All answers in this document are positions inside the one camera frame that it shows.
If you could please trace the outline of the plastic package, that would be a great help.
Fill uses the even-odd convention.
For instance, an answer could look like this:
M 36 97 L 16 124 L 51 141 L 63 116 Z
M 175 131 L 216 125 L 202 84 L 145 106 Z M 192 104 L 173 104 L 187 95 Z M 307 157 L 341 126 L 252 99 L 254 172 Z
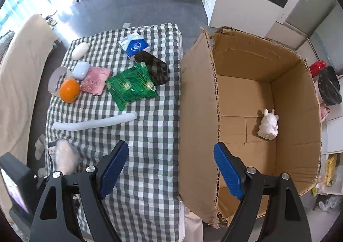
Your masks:
M 52 171 L 60 171 L 63 175 L 77 172 L 80 164 L 80 153 L 67 140 L 57 139 L 48 144 Z

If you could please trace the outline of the white foam tube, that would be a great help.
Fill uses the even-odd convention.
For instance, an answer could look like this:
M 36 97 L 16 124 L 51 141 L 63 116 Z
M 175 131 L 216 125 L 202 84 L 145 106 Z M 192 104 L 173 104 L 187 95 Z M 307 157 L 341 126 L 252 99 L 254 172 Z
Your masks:
M 54 122 L 52 127 L 53 129 L 62 131 L 84 131 L 91 128 L 110 127 L 125 122 L 130 122 L 137 119 L 137 117 L 138 115 L 136 112 L 130 112 L 98 120 L 87 120 L 74 123 Z

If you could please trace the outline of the white rabbit figurine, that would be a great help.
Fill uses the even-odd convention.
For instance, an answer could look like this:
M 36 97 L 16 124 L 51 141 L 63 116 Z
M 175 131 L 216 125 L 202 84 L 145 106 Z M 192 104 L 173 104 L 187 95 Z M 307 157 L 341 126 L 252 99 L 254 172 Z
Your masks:
M 271 112 L 268 109 L 263 110 L 263 118 L 257 131 L 257 135 L 266 140 L 274 140 L 278 135 L 278 120 L 279 117 L 274 113 L 274 109 Z

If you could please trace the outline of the black monitor device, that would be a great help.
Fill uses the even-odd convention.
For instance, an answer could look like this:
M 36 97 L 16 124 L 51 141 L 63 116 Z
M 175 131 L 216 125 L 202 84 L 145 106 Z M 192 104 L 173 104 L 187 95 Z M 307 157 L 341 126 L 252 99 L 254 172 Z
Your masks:
M 31 227 L 39 202 L 37 179 L 33 170 L 7 152 L 1 156 L 1 176 L 12 202 L 12 209 Z

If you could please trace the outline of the large cardboard box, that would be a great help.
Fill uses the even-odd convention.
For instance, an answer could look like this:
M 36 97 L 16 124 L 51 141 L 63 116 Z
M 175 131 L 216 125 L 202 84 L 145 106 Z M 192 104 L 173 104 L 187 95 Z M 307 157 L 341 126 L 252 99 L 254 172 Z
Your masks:
M 278 115 L 278 135 L 257 135 L 263 110 Z M 179 195 L 214 227 L 239 205 L 213 157 L 223 142 L 247 167 L 290 175 L 299 194 L 313 187 L 322 147 L 319 101 L 306 62 L 285 46 L 222 27 L 203 31 L 181 61 Z

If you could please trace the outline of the orange fruit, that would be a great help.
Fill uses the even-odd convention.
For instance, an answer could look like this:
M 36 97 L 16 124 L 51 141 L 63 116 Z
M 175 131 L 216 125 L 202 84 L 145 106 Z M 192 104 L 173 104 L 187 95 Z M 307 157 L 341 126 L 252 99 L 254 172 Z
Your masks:
M 66 103 L 73 103 L 80 95 L 80 86 L 74 79 L 68 79 L 63 82 L 59 89 L 61 100 Z

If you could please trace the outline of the checkered tablecloth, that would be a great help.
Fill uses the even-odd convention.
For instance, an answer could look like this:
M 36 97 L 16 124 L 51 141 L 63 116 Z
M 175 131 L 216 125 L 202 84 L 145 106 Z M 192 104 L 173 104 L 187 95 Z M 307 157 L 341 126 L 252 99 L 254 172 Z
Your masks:
M 81 155 L 79 170 L 96 164 L 115 144 L 128 143 L 128 160 L 112 194 L 104 201 L 106 212 L 123 241 L 179 241 L 178 197 L 180 64 L 182 37 L 175 24 L 137 27 L 150 52 L 164 61 L 170 80 L 157 87 L 158 95 L 126 107 L 136 112 L 133 121 L 85 131 L 60 131 L 53 123 L 79 122 L 117 116 L 120 112 L 110 93 L 81 94 L 68 104 L 52 97 L 45 135 L 49 142 L 62 138 Z

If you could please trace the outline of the green snack bag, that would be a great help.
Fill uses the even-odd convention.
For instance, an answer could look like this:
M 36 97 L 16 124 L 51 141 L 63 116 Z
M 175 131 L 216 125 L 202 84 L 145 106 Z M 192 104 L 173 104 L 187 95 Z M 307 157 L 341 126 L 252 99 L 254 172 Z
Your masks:
M 158 96 L 145 63 L 136 63 L 131 68 L 108 78 L 106 88 L 120 111 L 130 103 Z

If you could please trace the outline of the white earbuds case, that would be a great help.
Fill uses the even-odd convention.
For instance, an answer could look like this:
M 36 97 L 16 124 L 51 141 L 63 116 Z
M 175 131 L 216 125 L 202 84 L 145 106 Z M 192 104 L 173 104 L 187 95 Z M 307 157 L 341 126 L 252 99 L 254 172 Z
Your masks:
M 78 61 L 72 71 L 73 78 L 76 80 L 84 80 L 91 65 L 88 62 Z

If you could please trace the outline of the black trash bag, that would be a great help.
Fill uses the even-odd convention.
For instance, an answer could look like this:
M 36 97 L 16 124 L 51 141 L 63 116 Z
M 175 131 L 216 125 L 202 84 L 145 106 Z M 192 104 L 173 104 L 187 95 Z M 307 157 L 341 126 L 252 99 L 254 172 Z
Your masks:
M 340 83 L 332 66 L 324 67 L 319 71 L 317 83 L 322 100 L 327 106 L 334 106 L 342 103 Z

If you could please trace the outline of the black glasses case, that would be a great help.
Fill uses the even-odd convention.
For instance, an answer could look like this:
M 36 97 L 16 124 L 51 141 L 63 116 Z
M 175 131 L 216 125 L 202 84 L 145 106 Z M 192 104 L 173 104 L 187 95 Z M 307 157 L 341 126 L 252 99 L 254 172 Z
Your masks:
M 149 76 L 155 86 L 164 85 L 170 80 L 170 70 L 168 65 L 149 52 L 139 51 L 134 55 L 134 59 L 138 63 L 144 62 Z

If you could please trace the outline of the red fire extinguisher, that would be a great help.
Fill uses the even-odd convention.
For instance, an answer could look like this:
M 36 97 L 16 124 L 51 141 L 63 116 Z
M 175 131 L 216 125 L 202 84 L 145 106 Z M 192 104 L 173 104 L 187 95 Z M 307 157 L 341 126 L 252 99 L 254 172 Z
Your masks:
M 319 75 L 319 71 L 326 67 L 326 62 L 321 60 L 310 65 L 309 70 L 313 78 Z

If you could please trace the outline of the beige sofa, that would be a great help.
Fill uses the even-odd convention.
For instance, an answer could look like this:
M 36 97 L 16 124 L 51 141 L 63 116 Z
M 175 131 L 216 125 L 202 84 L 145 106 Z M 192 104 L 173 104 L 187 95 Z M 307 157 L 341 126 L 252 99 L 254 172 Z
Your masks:
M 23 164 L 39 83 L 57 39 L 44 18 L 34 14 L 15 33 L 1 60 L 1 155 L 9 152 Z

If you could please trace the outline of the white computer mouse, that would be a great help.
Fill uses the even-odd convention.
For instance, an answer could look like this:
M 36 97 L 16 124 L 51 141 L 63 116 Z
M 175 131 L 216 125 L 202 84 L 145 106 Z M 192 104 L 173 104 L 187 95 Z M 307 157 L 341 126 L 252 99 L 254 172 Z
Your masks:
M 78 44 L 72 51 L 72 59 L 79 60 L 81 59 L 90 49 L 90 46 L 86 42 Z

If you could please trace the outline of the blue white tissue pack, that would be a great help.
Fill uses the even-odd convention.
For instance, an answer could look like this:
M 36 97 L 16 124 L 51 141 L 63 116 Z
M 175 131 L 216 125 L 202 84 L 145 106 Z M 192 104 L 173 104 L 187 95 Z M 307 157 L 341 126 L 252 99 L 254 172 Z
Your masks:
M 133 59 L 137 52 L 150 52 L 150 44 L 136 31 L 119 41 L 119 44 L 129 59 Z

